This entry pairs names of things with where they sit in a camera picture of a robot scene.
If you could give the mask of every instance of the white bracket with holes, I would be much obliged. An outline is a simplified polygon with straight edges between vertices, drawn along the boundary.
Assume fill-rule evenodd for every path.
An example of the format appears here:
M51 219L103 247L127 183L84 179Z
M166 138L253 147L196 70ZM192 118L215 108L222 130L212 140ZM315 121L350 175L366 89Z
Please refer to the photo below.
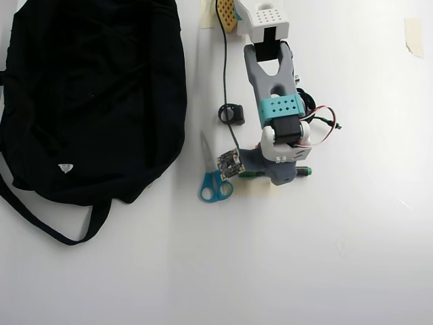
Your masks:
M276 27L275 40L287 39L289 20L280 0L234 0L238 22L237 33L250 35L251 42L262 43L266 28Z

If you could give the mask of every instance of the red and white wire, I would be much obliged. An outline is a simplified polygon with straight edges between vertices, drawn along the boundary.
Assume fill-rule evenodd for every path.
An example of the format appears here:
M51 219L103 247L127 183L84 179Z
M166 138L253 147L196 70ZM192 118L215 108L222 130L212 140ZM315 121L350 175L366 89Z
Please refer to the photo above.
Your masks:
M332 121L333 121L333 123L332 123L331 130L329 130L329 133L325 136L325 138L322 141L317 142L316 144L308 144L308 145L305 145L305 144L296 144L295 145L296 147L299 147L299 148L313 148L313 147L318 146L319 144L322 144L323 142L325 142L329 138L329 136L331 135L331 133L334 132L334 130L337 127L337 115L334 112L334 110L332 108L328 107L328 106L319 106L319 107L317 107L315 110L313 110L306 117L300 118L300 121L302 122L302 121L308 120L309 118L313 117L315 114L317 114L321 110L329 110L331 112L331 114L332 114Z

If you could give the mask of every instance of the gray plastic part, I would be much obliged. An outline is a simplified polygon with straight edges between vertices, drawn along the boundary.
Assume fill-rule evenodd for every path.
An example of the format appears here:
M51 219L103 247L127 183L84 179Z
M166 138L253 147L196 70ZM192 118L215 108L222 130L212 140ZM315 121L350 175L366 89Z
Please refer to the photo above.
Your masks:
M241 161L245 170L263 172L276 186L284 185L293 181L296 177L296 163L276 162L267 160L262 153L260 145L253 150L240 150Z
M258 64L253 45L245 46L244 53L248 79L254 88L257 107L262 100L271 98L272 95L282 97L298 93L294 80L293 53L286 42L280 43L279 70L275 76L269 76Z

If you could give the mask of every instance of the bag strap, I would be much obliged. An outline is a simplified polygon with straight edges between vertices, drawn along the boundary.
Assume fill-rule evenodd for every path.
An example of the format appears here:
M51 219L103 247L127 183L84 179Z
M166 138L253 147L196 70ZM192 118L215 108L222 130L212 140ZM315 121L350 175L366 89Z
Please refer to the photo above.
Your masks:
M106 222L108 214L111 209L111 200L94 205L90 216L89 229L87 230L86 236L82 240L72 240L61 233L57 232L53 228L49 227L37 217L35 217L26 206L20 201L20 199L8 188L4 179L0 175L0 196L6 200L21 216L23 216L28 222L38 227L40 230L46 232L51 237L55 238L59 242L68 246L74 246L82 242L86 242L92 239L101 229L102 225Z

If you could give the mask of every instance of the circuit board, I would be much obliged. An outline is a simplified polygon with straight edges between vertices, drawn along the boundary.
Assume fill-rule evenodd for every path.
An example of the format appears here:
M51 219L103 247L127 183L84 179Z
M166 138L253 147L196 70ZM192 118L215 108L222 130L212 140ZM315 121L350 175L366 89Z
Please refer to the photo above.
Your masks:
M218 158L218 169L223 180L232 178L245 171L237 149L230 150Z

